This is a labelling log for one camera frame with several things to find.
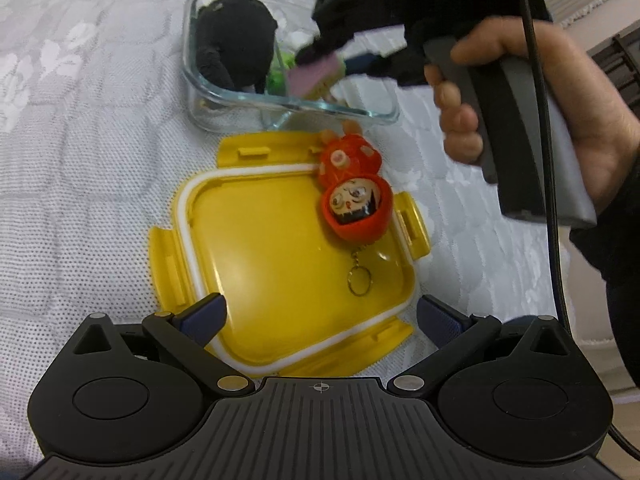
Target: doll eye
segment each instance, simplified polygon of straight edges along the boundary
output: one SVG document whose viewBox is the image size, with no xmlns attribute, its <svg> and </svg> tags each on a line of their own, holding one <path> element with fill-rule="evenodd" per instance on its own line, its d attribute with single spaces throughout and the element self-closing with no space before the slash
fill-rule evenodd
<svg viewBox="0 0 640 480">
<path fill-rule="evenodd" d="M 354 198 L 362 198 L 367 193 L 367 190 L 363 187 L 357 187 L 356 189 L 351 189 L 349 194 Z"/>
</svg>

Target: triangular cutout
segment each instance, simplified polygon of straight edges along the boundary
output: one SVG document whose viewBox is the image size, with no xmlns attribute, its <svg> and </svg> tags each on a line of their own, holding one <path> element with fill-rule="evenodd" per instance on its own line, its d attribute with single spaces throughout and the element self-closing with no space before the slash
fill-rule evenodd
<svg viewBox="0 0 640 480">
<path fill-rule="evenodd" d="M 74 354 L 93 354 L 95 352 L 107 352 L 111 345 L 104 334 L 104 330 L 98 324 L 91 325 L 74 349 Z"/>
<path fill-rule="evenodd" d="M 558 339 L 556 333 L 550 328 L 543 328 L 540 331 L 531 351 L 539 354 L 569 355 L 562 341 Z"/>
</svg>

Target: red daruma doll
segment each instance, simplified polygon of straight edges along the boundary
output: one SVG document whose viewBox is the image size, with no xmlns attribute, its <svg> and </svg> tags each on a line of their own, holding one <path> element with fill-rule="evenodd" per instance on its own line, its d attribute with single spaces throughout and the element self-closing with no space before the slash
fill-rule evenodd
<svg viewBox="0 0 640 480">
<path fill-rule="evenodd" d="M 380 153 L 362 137 L 355 121 L 342 123 L 343 137 L 321 133 L 326 145 L 320 155 L 318 179 L 325 192 L 322 216 L 343 240 L 358 246 L 372 244 L 386 232 L 393 211 L 393 192 L 378 171 Z"/>
</svg>

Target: quilted mattress cover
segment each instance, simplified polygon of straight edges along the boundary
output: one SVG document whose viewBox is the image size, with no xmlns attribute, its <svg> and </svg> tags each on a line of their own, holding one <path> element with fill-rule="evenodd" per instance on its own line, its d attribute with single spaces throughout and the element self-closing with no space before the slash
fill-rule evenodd
<svg viewBox="0 0 640 480">
<path fill-rule="evenodd" d="M 184 108 L 184 2 L 0 0 L 0 470 L 40 459 L 29 395 L 81 320 L 156 308 L 148 229 L 213 166 L 220 137 Z M 402 35 L 367 41 L 388 52 Z M 430 89 L 396 92 L 399 123 L 369 138 L 428 226 L 422 291 L 503 320 L 552 313 L 544 228 L 502 218 L 479 170 L 447 159 Z M 415 325 L 415 308 L 403 317 Z M 433 350 L 416 331 L 362 375 L 386 381 Z"/>
</svg>

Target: white quilted bedspread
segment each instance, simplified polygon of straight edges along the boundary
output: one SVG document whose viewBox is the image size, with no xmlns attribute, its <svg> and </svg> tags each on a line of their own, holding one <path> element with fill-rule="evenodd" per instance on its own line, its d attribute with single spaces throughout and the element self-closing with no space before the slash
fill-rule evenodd
<svg viewBox="0 0 640 480">
<path fill-rule="evenodd" d="M 184 1 L 0 0 L 0 470 L 40 459 L 29 395 L 82 319 L 155 309 L 148 229 L 214 163 L 219 137 L 184 110 Z M 370 139 L 431 234 L 423 292 L 501 319 L 553 312 L 544 229 L 503 219 L 479 171 L 447 160 L 429 89 L 397 92 L 401 120 Z M 416 333 L 364 374 L 386 380 L 431 351 Z"/>
</svg>

